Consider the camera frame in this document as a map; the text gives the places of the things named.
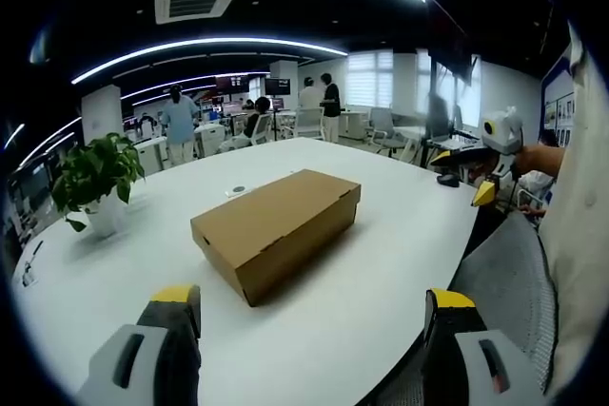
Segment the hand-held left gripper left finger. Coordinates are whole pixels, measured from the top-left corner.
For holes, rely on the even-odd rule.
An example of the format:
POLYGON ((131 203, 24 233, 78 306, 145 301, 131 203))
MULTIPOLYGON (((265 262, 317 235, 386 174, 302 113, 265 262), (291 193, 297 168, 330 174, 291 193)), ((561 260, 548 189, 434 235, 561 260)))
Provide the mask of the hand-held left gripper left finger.
POLYGON ((196 405, 201 292, 175 285, 156 293, 134 324, 121 326, 91 357, 80 405, 196 405))

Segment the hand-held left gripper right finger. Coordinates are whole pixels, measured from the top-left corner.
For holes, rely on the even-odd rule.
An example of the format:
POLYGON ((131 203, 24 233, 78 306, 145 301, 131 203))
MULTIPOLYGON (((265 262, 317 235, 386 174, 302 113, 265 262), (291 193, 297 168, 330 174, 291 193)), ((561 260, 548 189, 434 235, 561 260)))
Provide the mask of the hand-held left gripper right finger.
POLYGON ((475 302, 439 288, 425 295, 422 332, 425 405, 544 405, 525 354, 489 330, 475 302))

